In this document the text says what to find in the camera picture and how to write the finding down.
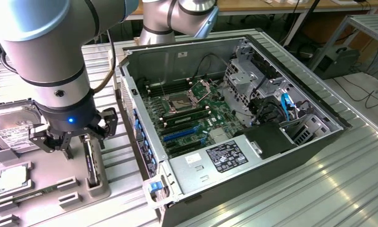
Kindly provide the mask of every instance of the motherboard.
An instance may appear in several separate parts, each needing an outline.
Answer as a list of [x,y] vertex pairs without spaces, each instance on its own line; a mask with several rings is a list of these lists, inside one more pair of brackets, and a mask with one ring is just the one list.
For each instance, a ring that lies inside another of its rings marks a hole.
[[174,92],[178,86],[186,85],[159,86],[161,92],[153,89],[142,98],[170,158],[227,140],[243,129],[215,82],[198,79]]

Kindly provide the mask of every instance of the screw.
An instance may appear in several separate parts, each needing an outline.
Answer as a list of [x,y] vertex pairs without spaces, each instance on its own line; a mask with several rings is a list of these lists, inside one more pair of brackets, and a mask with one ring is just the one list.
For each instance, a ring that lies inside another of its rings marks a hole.
[[54,91],[54,95],[59,98],[59,97],[63,97],[63,95],[65,95],[65,92],[63,92],[63,90],[57,90],[57,91]]

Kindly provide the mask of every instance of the robotic arm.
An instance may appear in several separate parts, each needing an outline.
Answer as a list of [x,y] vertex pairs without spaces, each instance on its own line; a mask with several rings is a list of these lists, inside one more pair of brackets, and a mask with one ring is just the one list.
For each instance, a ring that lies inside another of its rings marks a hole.
[[[141,43],[174,40],[173,31],[205,37],[213,27],[215,0],[143,0]],[[81,46],[135,10],[138,0],[0,0],[0,43],[47,125],[34,125],[30,141],[71,158],[73,136],[102,140],[115,131],[113,108],[98,113]],[[106,126],[98,126],[101,119]]]

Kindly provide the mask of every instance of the wooden desk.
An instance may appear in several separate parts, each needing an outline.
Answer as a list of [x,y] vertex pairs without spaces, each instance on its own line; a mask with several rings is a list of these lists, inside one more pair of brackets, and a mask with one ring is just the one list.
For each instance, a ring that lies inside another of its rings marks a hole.
[[[374,14],[378,10],[378,0],[367,0],[371,8],[366,3],[362,3],[368,10],[368,14]],[[307,10],[312,4],[314,0],[308,0],[308,3],[299,4],[295,9],[295,13],[299,13],[299,17],[294,23],[292,29],[284,41],[287,45],[292,39],[296,29],[304,19]],[[232,16],[232,15],[256,15],[256,14],[282,14],[291,13],[294,11],[295,5],[288,3],[278,3],[272,1],[267,4],[262,0],[218,0],[219,16]],[[355,5],[338,5],[331,0],[320,0],[314,12],[328,12],[328,11],[355,11],[360,9],[360,4]],[[142,2],[139,1],[137,10],[127,16],[126,20],[142,19]]]

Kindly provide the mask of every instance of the warning label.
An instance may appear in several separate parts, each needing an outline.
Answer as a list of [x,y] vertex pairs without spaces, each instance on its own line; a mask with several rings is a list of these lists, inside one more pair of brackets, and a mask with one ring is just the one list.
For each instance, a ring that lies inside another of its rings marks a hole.
[[247,162],[235,141],[228,141],[207,149],[206,152],[219,173],[223,173]]
[[0,130],[0,138],[13,150],[33,146],[27,139],[27,125]]

